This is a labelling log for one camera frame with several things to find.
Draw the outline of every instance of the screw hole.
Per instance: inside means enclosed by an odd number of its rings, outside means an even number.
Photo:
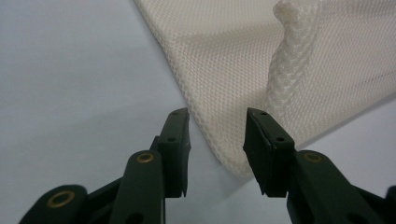
[[[58,208],[62,207],[71,201],[73,201],[75,197],[75,192],[71,190],[64,190],[62,192],[56,193],[47,201],[47,207],[49,208]]]
[[[368,223],[364,217],[357,215],[357,214],[353,214],[353,213],[348,214],[347,219],[350,221],[350,223],[353,223],[353,224],[367,224]]]
[[[143,215],[140,213],[134,213],[128,216],[128,218],[125,220],[126,224],[141,224],[143,223]]]
[[[151,153],[142,153],[136,158],[136,160],[140,163],[146,163],[149,161],[153,161],[154,155],[152,155]]]

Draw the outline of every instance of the woven fabric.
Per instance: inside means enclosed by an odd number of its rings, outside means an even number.
[[[248,107],[269,111],[299,145],[396,91],[395,1],[135,1],[235,174],[251,174]]]

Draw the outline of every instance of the cloth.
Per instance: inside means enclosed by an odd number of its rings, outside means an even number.
[[[395,1],[135,2],[208,144],[237,175],[251,174],[248,107],[298,146],[396,91]]]

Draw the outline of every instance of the gray background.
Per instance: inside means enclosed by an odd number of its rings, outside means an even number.
[[[395,94],[304,148],[352,184],[384,196],[396,184]],[[46,191],[89,192],[120,177],[185,102],[134,3],[0,2],[0,223],[17,223]],[[168,223],[290,223],[285,199],[230,174],[191,119],[188,197]]]

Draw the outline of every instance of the fabric fold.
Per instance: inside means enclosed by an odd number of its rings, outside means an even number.
[[[251,174],[248,107],[300,145],[396,91],[392,0],[135,2],[208,144],[237,175]]]

